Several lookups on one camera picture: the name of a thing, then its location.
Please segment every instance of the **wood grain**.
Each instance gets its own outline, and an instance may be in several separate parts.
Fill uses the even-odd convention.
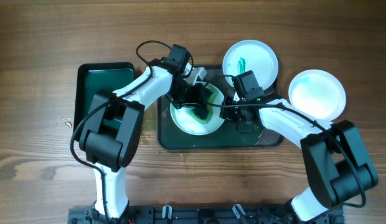
[[[65,223],[69,208],[95,201],[92,170],[68,150],[77,69],[119,61],[142,69],[134,50],[149,39],[187,47],[195,63],[222,63],[234,43],[263,41],[278,56],[285,97],[303,70],[335,75],[347,93],[339,119],[357,125],[380,179],[365,208],[345,209],[347,223],[386,223],[386,1],[0,6],[0,223]],[[142,50],[165,54],[157,45]],[[166,153],[155,110],[127,171],[132,205],[284,203],[308,186],[288,141],[184,159]]]

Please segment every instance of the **white bowl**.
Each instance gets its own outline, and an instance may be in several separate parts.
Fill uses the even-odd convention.
[[[329,121],[344,111],[347,101],[344,87],[338,79],[317,69],[296,75],[288,88],[288,98],[295,108]]]
[[[213,104],[221,105],[224,101],[224,95],[222,94],[222,92],[217,87],[211,84],[208,84],[207,88],[213,91],[214,93],[218,93],[218,95],[214,99]],[[190,111],[192,109],[193,108],[182,107],[181,109],[177,110],[175,109],[174,105],[171,104],[169,106],[169,112],[171,113],[172,120],[175,122],[178,128],[180,128],[187,134],[193,134],[196,136],[210,134],[216,131],[225,121],[224,119],[219,117],[219,107],[212,107],[212,116],[207,124],[202,124],[196,121],[190,114]]]
[[[245,72],[252,70],[257,82],[264,90],[269,88],[278,76],[279,64],[269,46],[257,40],[243,40],[234,44],[226,52],[222,62],[225,75],[239,75],[238,61],[245,60]],[[232,85],[232,79],[226,80]]]

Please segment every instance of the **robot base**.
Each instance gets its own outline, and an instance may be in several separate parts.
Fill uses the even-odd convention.
[[[213,214],[213,217],[203,217],[203,214]],[[128,214],[124,214],[124,220],[111,220],[111,224],[293,224],[304,223],[292,212],[286,209],[286,204],[271,204],[260,206],[241,207],[192,207],[179,208],[165,206],[154,207],[129,207]],[[97,220],[98,214],[93,207],[72,208],[68,214],[68,224],[107,224],[103,215]],[[331,210],[312,224],[344,224],[342,208]]]

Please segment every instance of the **dark green tray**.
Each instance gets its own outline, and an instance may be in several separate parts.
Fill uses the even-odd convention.
[[[198,65],[207,70],[204,81],[214,76],[223,75],[221,65]],[[215,85],[225,96],[233,96],[234,89],[224,78],[215,79]],[[265,93],[279,93],[277,80],[265,90]],[[158,142],[169,152],[196,151],[199,149],[247,149],[275,147],[283,141],[283,136],[264,127],[248,134],[237,132],[236,124],[225,121],[219,129],[204,136],[194,136],[180,130],[171,118],[169,112],[170,101],[165,97],[158,99]]]
[[[88,63],[78,68],[77,93],[75,95],[74,131],[88,114],[92,99],[99,90],[114,91],[134,80],[134,67],[129,62]],[[119,128],[120,122],[104,121],[106,125]]]

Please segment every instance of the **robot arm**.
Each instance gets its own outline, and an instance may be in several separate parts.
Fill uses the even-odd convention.
[[[97,216],[102,217],[102,220],[105,214],[103,194],[106,194],[105,203],[107,203],[109,218],[118,219],[128,210],[129,202],[125,190],[126,166],[131,162],[139,143],[144,111],[166,93],[170,93],[176,101],[185,103],[195,103],[197,96],[202,95],[202,85],[194,88],[190,85],[192,83],[182,79],[181,71],[186,68],[187,53],[177,55],[180,56],[177,60],[169,60],[175,57],[171,50],[164,61],[157,60],[152,64],[157,65],[152,66],[153,74],[147,67],[135,81],[114,91],[117,96],[120,96],[138,86],[150,75],[152,76],[133,94],[124,97],[117,105],[98,111],[84,125],[80,148],[87,152],[87,160],[106,174],[105,191],[102,192],[100,190],[103,187],[101,174],[95,170],[98,197],[95,209],[98,212]],[[94,96],[91,109],[104,101],[110,101],[113,97],[114,94],[99,92]],[[240,101],[244,100],[241,95],[239,97]],[[257,110],[259,122],[265,128],[280,133],[303,150],[309,188],[291,201],[291,207],[300,220],[312,220],[360,193],[357,182],[346,163],[342,161],[335,164],[332,160],[331,154],[336,150],[331,149],[327,142],[330,133],[338,136],[341,144],[347,149],[364,189],[377,185],[377,173],[359,132],[352,123],[346,121],[333,124],[330,121],[315,119],[298,111],[284,99],[271,100],[267,104],[275,107]],[[286,110],[287,108],[315,120],[318,125],[327,130],[327,133],[296,113]],[[120,114],[122,117],[118,131],[103,126],[103,121],[114,118],[115,114]]]

